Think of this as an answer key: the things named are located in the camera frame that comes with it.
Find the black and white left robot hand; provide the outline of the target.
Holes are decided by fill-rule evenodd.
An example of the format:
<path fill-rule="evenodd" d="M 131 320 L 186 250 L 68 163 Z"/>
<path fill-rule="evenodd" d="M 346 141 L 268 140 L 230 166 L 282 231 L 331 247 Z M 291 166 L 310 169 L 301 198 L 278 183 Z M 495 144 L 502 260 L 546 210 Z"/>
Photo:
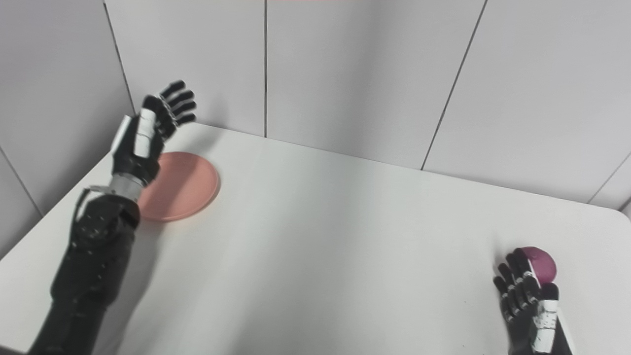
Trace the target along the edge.
<path fill-rule="evenodd" d="M 146 95 L 135 115 L 124 116 L 112 142 L 112 175 L 131 176 L 144 188 L 151 184 L 166 142 L 183 124 L 196 120 L 196 107 L 195 94 L 181 79 Z"/>

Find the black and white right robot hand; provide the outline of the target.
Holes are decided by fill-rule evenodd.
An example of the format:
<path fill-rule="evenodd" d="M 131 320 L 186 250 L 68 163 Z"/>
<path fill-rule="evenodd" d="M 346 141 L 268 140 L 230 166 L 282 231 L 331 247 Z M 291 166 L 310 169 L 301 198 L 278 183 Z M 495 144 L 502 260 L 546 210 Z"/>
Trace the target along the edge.
<path fill-rule="evenodd" d="M 509 252 L 493 284 L 509 336 L 510 355 L 574 355 L 561 314 L 557 266 L 537 247 Z"/>

